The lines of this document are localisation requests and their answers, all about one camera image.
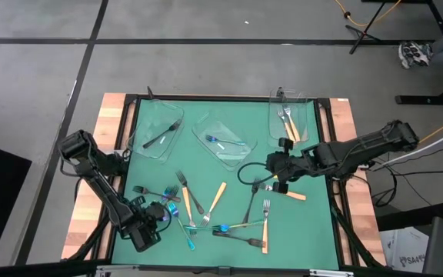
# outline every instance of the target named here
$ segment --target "transparent tray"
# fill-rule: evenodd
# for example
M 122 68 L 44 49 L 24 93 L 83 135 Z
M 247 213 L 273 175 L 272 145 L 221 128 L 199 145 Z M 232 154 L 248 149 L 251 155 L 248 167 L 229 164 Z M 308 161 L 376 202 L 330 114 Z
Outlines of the transparent tray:
M 128 148 L 144 157 L 167 160 L 184 128 L 184 110 L 160 100 L 142 105 L 142 113 Z
M 268 144 L 278 147 L 280 138 L 290 138 L 294 144 L 308 141 L 307 104 L 302 92 L 278 88 L 269 98 Z
M 227 170 L 234 170 L 258 144 L 248 136 L 240 122 L 221 110 L 211 110 L 192 127 L 199 143 Z

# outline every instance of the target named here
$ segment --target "wooden table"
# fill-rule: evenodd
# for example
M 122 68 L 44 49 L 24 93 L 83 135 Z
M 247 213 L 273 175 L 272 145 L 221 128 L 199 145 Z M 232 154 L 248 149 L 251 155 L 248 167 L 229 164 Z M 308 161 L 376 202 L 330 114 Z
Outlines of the wooden table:
M 103 152 L 111 152 L 114 149 L 125 149 L 127 138 L 131 134 L 131 125 L 134 121 L 134 95 L 125 93 L 105 93 L 102 106 L 98 114 L 93 136 L 98 147 Z M 326 142 L 335 136 L 339 141 L 345 141 L 356 137 L 355 124 L 351 115 L 350 104 L 344 98 L 324 99 L 323 105 L 319 105 L 322 133 Z M 123 130 L 119 130 L 120 121 L 125 121 Z M 334 125 L 328 124 L 331 119 Z M 357 176 L 366 179 L 364 172 L 356 172 Z M 119 184 L 118 178 L 114 180 L 114 187 Z M 349 206 L 349 217 L 353 229 L 363 242 L 367 250 L 385 265 L 385 257 L 381 246 L 381 239 L 375 221 L 374 207 L 372 205 L 368 186 L 360 179 L 350 179 L 346 185 L 346 200 Z M 341 206 L 342 199 L 336 196 L 338 204 Z M 75 209 L 72 213 L 68 235 L 62 251 L 62 258 L 73 255 L 79 246 L 92 233 L 98 223 L 102 210 L 102 203 L 95 193 L 88 187 L 86 182 L 82 182 L 78 190 Z M 342 264 L 352 265 L 353 252 L 350 251 L 346 234 L 340 228 L 340 240 L 342 253 Z M 94 254 L 94 259 L 106 257 L 107 246 L 109 244 L 110 224 L 104 231 L 99 250 Z

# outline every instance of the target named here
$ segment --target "gray floor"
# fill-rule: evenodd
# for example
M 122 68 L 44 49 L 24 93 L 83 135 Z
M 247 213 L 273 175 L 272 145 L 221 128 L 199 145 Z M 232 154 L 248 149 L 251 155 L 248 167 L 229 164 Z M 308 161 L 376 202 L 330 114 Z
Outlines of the gray floor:
M 343 0 L 356 21 L 377 4 Z M 443 1 L 435 1 L 443 16 Z M 90 36 L 100 6 L 86 1 L 0 0 L 0 37 Z M 332 0 L 111 0 L 100 38 L 351 39 Z M 370 33 L 385 39 L 439 38 L 428 7 L 399 5 Z M 75 82 L 84 45 L 0 45 L 0 148 L 33 161 L 0 242 L 0 265 L 11 264 L 52 141 Z M 97 45 L 69 131 L 92 131 L 104 92 L 267 95 L 278 86 L 309 96 L 349 98 L 359 135 L 399 118 L 422 137 L 443 125 L 443 107 L 398 106 L 394 95 L 436 95 L 443 66 L 400 68 L 395 47 L 292 45 Z M 443 153 L 397 170 L 443 169 Z M 373 192 L 392 186 L 387 172 L 368 174 Z M 443 175 L 409 178 L 430 203 L 443 202 Z M 29 262 L 60 258 L 75 180 L 57 173 Z M 426 204 L 399 179 L 392 205 Z M 377 209 L 377 214 L 385 213 Z

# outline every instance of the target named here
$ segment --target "green mat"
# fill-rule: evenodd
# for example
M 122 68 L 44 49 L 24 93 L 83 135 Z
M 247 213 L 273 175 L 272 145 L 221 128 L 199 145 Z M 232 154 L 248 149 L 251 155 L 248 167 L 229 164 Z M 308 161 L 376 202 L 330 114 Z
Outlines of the green mat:
M 125 197 L 138 196 L 132 191 L 134 185 L 143 185 L 153 192 L 162 192 L 168 185 L 180 185 L 175 172 L 182 170 L 188 185 L 208 211 L 213 198 L 222 182 L 227 188 L 212 212 L 210 225 L 236 224 L 242 221 L 251 197 L 251 187 L 237 180 L 235 171 L 225 169 L 201 146 L 192 133 L 192 126 L 210 109 L 220 108 L 230 116 L 242 118 L 242 125 L 248 134 L 256 135 L 258 145 L 246 158 L 246 162 L 265 162 L 266 155 L 276 149 L 268 145 L 268 103 L 257 102 L 169 102 L 185 110 L 184 128 L 167 162 L 161 164 L 133 153 L 129 165 Z M 312 103 L 307 105 L 309 140 L 298 149 L 318 143 L 317 124 Z M 139 118 L 148 113 L 152 103 L 142 100 Z M 249 167 L 243 178 L 248 181 L 254 177 L 265 177 L 269 172 L 263 167 Z M 188 248 L 186 239 L 177 222 L 161 233 L 162 241 L 143 253 L 137 253 L 129 240 L 119 236 L 115 241 L 112 262 L 114 264 L 139 265 L 177 265 L 177 266 L 231 266 L 259 269 L 338 269 L 335 240 L 325 178 L 300 178 L 290 184 L 290 191 L 307 196 L 305 202 L 280 195 L 276 192 L 259 190 L 255 195 L 249 221 L 263 218 L 263 199 L 271 199 L 271 211 L 268 216 L 268 251 L 234 239 L 214 237 L 210 232 L 198 231 L 193 240 L 196 249 Z M 147 195 L 147 202 L 158 197 Z M 179 217 L 188 224 L 185 203 L 177 203 Z M 192 204 L 192 214 L 196 225 L 202 220 Z M 262 226 L 237 229 L 233 232 L 244 238 L 262 238 Z

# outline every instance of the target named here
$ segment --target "utensil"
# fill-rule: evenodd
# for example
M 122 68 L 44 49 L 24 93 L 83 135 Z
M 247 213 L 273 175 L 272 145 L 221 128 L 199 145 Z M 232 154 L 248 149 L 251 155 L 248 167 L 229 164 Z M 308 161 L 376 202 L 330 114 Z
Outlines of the utensil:
M 265 226 L 262 231 L 262 241 L 265 245 L 262 247 L 262 253 L 268 254 L 268 214 L 269 214 L 269 199 L 265 199 L 262 203 L 262 213 L 265 215 Z
M 191 189 L 189 189 L 188 180 L 185 178 L 184 174 L 182 174 L 180 170 L 177 171 L 175 174 L 177 175 L 177 179 L 180 181 L 180 183 L 188 189 L 189 195 L 191 196 L 192 201 L 194 201 L 194 204 L 196 205 L 196 209 L 198 210 L 199 214 L 200 215 L 204 214 L 205 210 L 203 209 L 203 207 L 201 207 L 201 204 L 199 204 L 196 197 L 194 197 L 194 195 L 191 192 Z
M 273 186 L 272 185 L 266 185 L 265 183 L 259 184 L 259 188 L 267 190 L 267 191 L 270 191 L 270 192 L 273 191 Z M 307 196 L 298 194 L 296 192 L 287 192 L 285 195 L 286 196 L 290 196 L 290 197 L 292 197 L 294 199 L 302 200 L 302 201 L 305 201 L 307 199 Z
M 235 144 L 235 145 L 241 145 L 241 146 L 245 145 L 245 142 L 228 141 L 228 140 L 216 138 L 216 137 L 214 137 L 212 135 L 206 135 L 205 138 L 209 142 L 227 142 L 227 143 L 231 143 L 231 144 Z
M 175 201 L 175 202 L 180 202 L 181 201 L 181 199 L 179 197 L 170 196 L 170 195 L 162 195 L 160 193 L 150 192 L 147 188 L 145 188 L 143 186 L 140 186 L 140 185 L 135 185 L 135 187 L 132 190 L 137 192 L 137 193 L 144 194 L 144 195 L 153 194 L 153 195 L 157 195 L 157 196 L 160 196 L 160 197 L 165 197 L 165 198 L 167 198 L 169 200 L 172 200 L 172 201 Z
M 243 238 L 239 238 L 237 236 L 234 235 L 230 235 L 224 232 L 218 232 L 218 231 L 213 231 L 213 235 L 215 236 L 219 236 L 219 237 L 223 237 L 223 238 L 230 238 L 230 239 L 238 239 L 238 240 L 242 240 L 244 242 L 247 242 L 249 245 L 255 246 L 255 247 L 265 247 L 266 246 L 266 242 L 263 242 L 261 239 L 243 239 Z
M 163 131 L 162 134 L 157 135 L 156 137 L 152 138 L 152 140 L 150 140 L 149 142 L 146 142 L 143 145 L 143 148 L 146 149 L 146 148 L 152 146 L 152 144 L 155 143 L 157 141 L 157 139 L 161 138 L 166 132 L 177 130 L 177 128 L 181 125 L 181 122 L 182 122 L 182 119 L 178 119 L 176 122 L 174 122 L 172 125 L 170 125 L 170 127 L 168 127 L 168 129 Z
M 178 224 L 181 226 L 181 230 L 184 233 L 186 239 L 188 240 L 188 245 L 191 250 L 194 250 L 196 247 L 194 246 L 194 243 L 192 242 L 191 238 L 189 237 L 188 233 L 185 232 L 184 226 L 182 225 L 181 219 L 178 218 L 178 209 L 175 206 L 174 203 L 168 204 L 168 210 L 177 219 Z
M 189 202 L 188 188 L 186 188 L 186 187 L 182 188 L 182 195 L 184 196 L 185 209 L 188 211 L 188 215 L 189 215 L 189 226 L 196 227 L 196 224 L 194 224 L 194 221 L 192 221 L 191 203 Z M 189 229 L 189 235 L 191 235 L 192 238 L 195 238 L 196 237 L 196 230 Z
M 288 126 L 288 123 L 285 120 L 285 113 L 279 107 L 278 107 L 278 116 L 281 118 L 281 120 L 283 120 L 283 124 L 285 124 L 285 130 L 288 135 L 288 138 L 291 139 L 292 141 L 295 141 L 295 138 L 293 137 L 293 134 L 291 133 L 290 126 Z
M 249 223 L 242 223 L 242 224 L 235 224 L 235 225 L 227 225 L 227 224 L 221 224 L 221 225 L 214 225 L 211 227 L 192 227 L 184 225 L 184 228 L 189 230 L 208 230 L 208 231 L 218 231 L 218 232 L 228 232 L 231 229 L 239 228 L 239 227 L 249 227 L 249 226 L 256 226 L 256 225 L 263 225 L 264 220 L 259 220 L 257 222 L 249 222 Z
M 212 206 L 209 209 L 208 213 L 203 216 L 203 221 L 201 221 L 201 226 L 206 226 L 209 222 L 210 217 L 212 216 L 213 208 L 215 207 L 216 203 L 220 199 L 220 196 L 222 196 L 223 191 L 225 190 L 225 187 L 227 186 L 227 183 L 223 182 L 220 185 L 220 188 L 218 189 L 218 192 L 216 192 L 215 200 L 213 200 Z
M 288 117 L 288 120 L 290 121 L 291 131 L 293 132 L 293 137 L 295 138 L 295 142 L 300 142 L 300 135 L 298 134 L 297 127 L 295 127 L 295 124 L 293 123 L 293 120 L 291 119 L 291 109 L 288 107 L 288 105 L 283 104 L 283 110 L 285 111 L 285 114 Z
M 160 201 L 161 204 L 167 203 L 170 199 L 168 197 L 176 196 L 178 192 L 178 185 L 170 185 L 168 186 L 165 191 L 163 192 L 162 200 Z
M 254 179 L 254 182 L 260 182 L 261 179 L 256 178 Z M 244 219 L 242 219 L 242 223 L 247 223 L 249 221 L 249 212 L 251 212 L 251 206 L 252 206 L 252 200 L 254 200 L 254 195 L 256 192 L 258 192 L 259 189 L 259 185 L 252 185 L 252 196 L 251 196 L 251 201 L 249 201 L 249 207 L 247 207 L 247 212 L 245 212 L 245 216 Z

